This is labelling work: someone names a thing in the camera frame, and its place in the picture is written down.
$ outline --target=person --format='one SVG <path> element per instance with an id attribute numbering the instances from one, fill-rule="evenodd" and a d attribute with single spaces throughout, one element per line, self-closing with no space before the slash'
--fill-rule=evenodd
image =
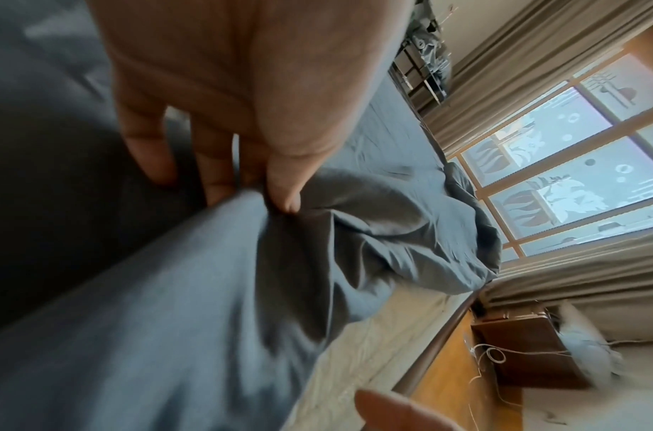
<path id="1" fill-rule="evenodd" d="M 158 185 L 177 181 L 165 140 L 168 106 L 189 113 L 208 205 L 265 178 L 273 203 L 300 190 L 345 142 L 388 69 L 412 0 L 88 0 L 111 60 L 121 135 Z M 402 398 L 359 391 L 382 431 L 459 431 Z"/>

